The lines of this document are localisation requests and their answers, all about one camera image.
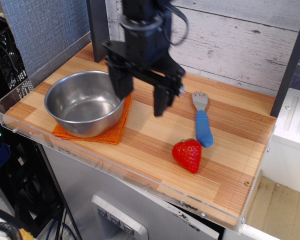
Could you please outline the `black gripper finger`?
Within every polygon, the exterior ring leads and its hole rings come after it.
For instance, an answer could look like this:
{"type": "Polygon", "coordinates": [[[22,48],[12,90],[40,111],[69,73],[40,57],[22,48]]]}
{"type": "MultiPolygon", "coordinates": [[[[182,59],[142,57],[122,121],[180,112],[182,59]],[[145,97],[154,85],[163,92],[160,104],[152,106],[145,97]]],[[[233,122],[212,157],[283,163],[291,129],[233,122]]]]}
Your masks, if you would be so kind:
{"type": "Polygon", "coordinates": [[[133,90],[133,76],[125,69],[108,67],[109,77],[116,96],[122,100],[128,96],[133,90]]]}
{"type": "Polygon", "coordinates": [[[157,85],[154,87],[154,116],[163,115],[167,107],[173,104],[175,98],[175,90],[169,86],[157,85]]]}

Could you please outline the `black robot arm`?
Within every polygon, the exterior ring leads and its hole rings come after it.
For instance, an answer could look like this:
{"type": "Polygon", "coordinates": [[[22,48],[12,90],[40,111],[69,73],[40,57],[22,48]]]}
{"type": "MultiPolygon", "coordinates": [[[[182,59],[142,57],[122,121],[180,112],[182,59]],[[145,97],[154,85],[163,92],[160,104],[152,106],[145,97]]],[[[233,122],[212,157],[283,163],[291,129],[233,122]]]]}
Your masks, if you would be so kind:
{"type": "Polygon", "coordinates": [[[187,24],[187,17],[169,0],[124,0],[119,23],[125,41],[105,40],[109,77],[115,94],[125,98],[133,89],[133,78],[154,87],[154,115],[159,117],[175,96],[184,92],[185,70],[169,54],[172,14],[187,24]]]}

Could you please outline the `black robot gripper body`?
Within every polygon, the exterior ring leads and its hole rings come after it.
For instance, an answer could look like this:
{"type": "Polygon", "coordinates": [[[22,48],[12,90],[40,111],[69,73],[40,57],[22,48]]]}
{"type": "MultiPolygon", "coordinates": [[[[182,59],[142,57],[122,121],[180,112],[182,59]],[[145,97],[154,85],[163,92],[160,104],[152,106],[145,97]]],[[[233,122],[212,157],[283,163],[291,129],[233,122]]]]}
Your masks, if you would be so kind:
{"type": "Polygon", "coordinates": [[[108,67],[126,70],[133,78],[150,85],[171,87],[175,96],[183,94],[185,70],[169,54],[172,20],[153,18],[149,21],[120,19],[124,41],[105,40],[108,67]]]}

